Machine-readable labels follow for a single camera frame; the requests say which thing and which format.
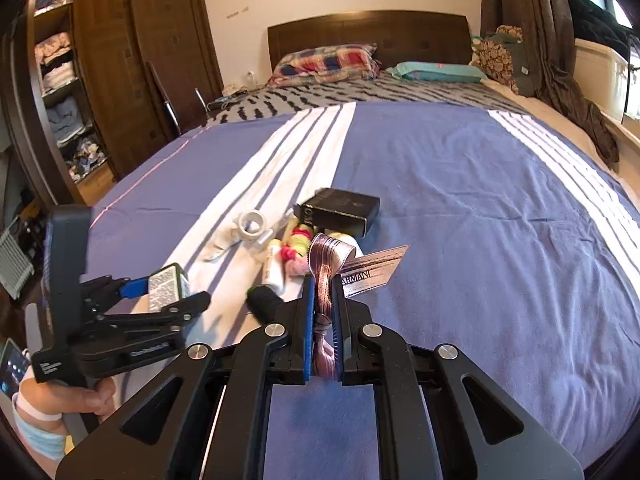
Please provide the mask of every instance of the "wooden wardrobe door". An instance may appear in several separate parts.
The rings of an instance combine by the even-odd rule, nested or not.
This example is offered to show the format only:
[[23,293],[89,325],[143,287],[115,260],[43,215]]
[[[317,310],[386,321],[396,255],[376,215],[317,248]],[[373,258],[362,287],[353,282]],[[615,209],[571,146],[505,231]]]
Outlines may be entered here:
[[206,103],[222,95],[204,0],[130,1],[143,61],[153,64],[178,124],[202,117],[194,89]]
[[118,177],[169,140],[153,108],[129,0],[74,0],[76,53],[94,119]]

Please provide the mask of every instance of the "silver bolt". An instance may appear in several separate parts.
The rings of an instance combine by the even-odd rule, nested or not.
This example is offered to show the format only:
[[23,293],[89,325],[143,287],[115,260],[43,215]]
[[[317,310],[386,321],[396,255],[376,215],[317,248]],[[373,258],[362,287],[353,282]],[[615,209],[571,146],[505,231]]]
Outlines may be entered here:
[[209,353],[209,349],[204,345],[193,345],[187,350],[187,355],[191,359],[202,359]]
[[370,323],[362,327],[362,333],[367,337],[380,337],[382,335],[382,327],[375,323]]
[[269,337],[280,337],[284,334],[284,327],[279,323],[271,323],[264,327],[264,333]]
[[443,359],[455,359],[458,357],[458,349],[452,345],[442,345],[438,348],[438,354]]

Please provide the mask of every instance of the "brown curtain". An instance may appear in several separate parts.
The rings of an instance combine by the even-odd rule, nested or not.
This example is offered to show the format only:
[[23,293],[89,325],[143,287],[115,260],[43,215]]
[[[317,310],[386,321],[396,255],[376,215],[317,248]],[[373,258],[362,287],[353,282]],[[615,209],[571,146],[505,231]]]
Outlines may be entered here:
[[499,25],[522,28],[537,97],[584,129],[613,167],[619,160],[616,140],[572,76],[575,40],[567,0],[482,0],[482,33],[495,32]]

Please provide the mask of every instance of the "headboard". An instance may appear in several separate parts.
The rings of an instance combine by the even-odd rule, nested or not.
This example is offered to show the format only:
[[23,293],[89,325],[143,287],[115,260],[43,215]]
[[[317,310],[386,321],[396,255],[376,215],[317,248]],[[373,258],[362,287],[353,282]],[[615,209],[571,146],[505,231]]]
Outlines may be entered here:
[[268,28],[271,68],[291,52],[342,43],[377,43],[382,68],[402,61],[468,64],[471,36],[465,16],[420,10],[328,14]]

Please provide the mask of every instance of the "black sponge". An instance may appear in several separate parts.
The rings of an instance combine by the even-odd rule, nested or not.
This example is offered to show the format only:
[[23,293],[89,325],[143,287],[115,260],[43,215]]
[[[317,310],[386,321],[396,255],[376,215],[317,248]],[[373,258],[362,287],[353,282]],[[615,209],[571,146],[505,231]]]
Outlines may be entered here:
[[284,301],[267,285],[252,286],[246,292],[246,304],[261,324],[273,323],[276,310]]

